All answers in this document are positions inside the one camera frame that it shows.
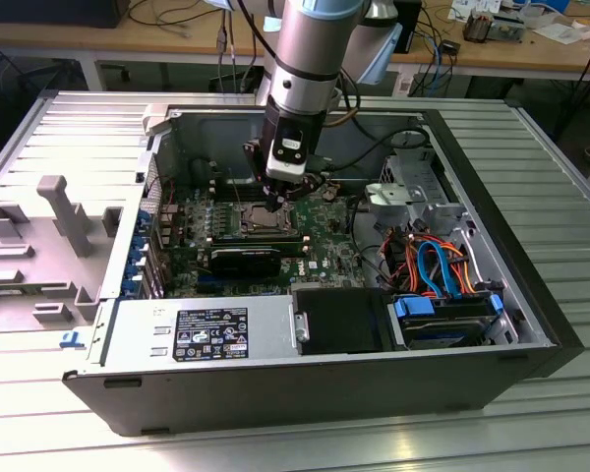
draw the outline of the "blue cable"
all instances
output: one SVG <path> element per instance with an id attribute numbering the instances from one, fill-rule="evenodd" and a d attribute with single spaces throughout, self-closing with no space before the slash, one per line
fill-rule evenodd
<path id="1" fill-rule="evenodd" d="M 448 260 L 445 258 L 445 252 L 443 251 L 442 246 L 438 243 L 433 241 L 426 241 L 422 243 L 420 249 L 417 251 L 417 268 L 420 271 L 420 277 L 422 280 L 433 289 L 436 293 L 438 298 L 442 298 L 443 294 L 439 287 L 431 280 L 429 277 L 426 266 L 424 264 L 424 257 L 426 256 L 426 251 L 429 247 L 432 247 L 437 252 L 438 257 L 440 258 L 440 264 L 442 265 L 442 276 L 443 276 L 443 284 L 445 285 L 445 290 L 452 296 L 452 298 L 461 298 L 461 292 L 459 292 L 456 283 L 454 282 L 454 278 L 450 275 L 450 270 L 448 267 Z"/>

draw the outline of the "motherboard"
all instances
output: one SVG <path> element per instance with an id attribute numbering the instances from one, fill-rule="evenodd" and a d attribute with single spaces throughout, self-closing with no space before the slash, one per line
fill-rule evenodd
<path id="1" fill-rule="evenodd" d="M 347 226 L 348 196 L 328 186 L 276 212 L 244 186 L 179 192 L 162 206 L 167 298 L 281 295 L 362 287 Z"/>

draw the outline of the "side panel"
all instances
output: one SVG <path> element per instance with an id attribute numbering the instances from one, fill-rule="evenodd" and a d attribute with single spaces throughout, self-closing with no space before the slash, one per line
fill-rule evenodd
<path id="1" fill-rule="evenodd" d="M 478 409 L 554 350 L 63 382 L 119 435 L 174 434 Z"/>
<path id="2" fill-rule="evenodd" d="M 440 113 L 429 111 L 426 118 L 454 174 L 459 179 L 463 192 L 468 196 L 482 224 L 488 230 L 513 280 L 545 334 L 553 343 L 560 346 L 558 355 L 533 376 L 547 377 L 581 354 L 583 344 Z"/>

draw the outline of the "blue latch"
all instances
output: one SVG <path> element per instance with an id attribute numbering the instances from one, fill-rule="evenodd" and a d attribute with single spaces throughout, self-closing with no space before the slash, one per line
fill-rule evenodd
<path id="1" fill-rule="evenodd" d="M 123 280 L 120 284 L 120 289 L 123 291 L 125 295 L 136 293 L 138 289 L 138 284 L 134 280 Z"/>
<path id="2" fill-rule="evenodd" d="M 141 249 L 145 246 L 145 237 L 144 236 L 134 236 L 131 238 L 131 247 L 133 249 Z"/>
<path id="3" fill-rule="evenodd" d="M 82 334 L 76 330 L 72 330 L 63 333 L 63 336 L 61 336 L 61 342 L 59 342 L 59 347 L 74 347 L 79 349 L 86 347 L 86 345 L 83 343 Z"/>
<path id="4" fill-rule="evenodd" d="M 131 278 L 134 275 L 138 275 L 138 268 L 135 265 L 127 265 L 125 267 L 125 278 Z"/>
<path id="5" fill-rule="evenodd" d="M 136 251 L 135 249 L 129 251 L 129 260 L 128 264 L 135 264 L 138 263 L 142 259 L 143 255 L 140 251 Z"/>
<path id="6" fill-rule="evenodd" d="M 408 315 L 414 317 L 424 317 L 435 314 L 433 302 L 427 297 L 402 297 L 398 298 L 393 304 L 395 314 L 398 318 Z"/>
<path id="7" fill-rule="evenodd" d="M 149 224 L 150 223 L 150 214 L 148 214 L 148 212 L 144 211 L 143 209 L 139 209 L 138 210 L 138 224 L 139 225 L 143 225 L 143 224 Z"/>
<path id="8" fill-rule="evenodd" d="M 496 293 L 493 293 L 490 295 L 490 302 L 492 302 L 492 306 L 494 307 L 494 310 L 496 310 L 496 313 L 502 315 L 502 312 L 504 312 L 504 305 L 502 304 L 501 297 Z"/>

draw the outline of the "power supply label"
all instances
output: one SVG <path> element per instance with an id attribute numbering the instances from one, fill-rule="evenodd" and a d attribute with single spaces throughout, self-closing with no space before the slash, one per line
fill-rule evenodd
<path id="1" fill-rule="evenodd" d="M 182 310 L 177 312 L 177 362 L 244 359 L 249 357 L 246 308 Z"/>

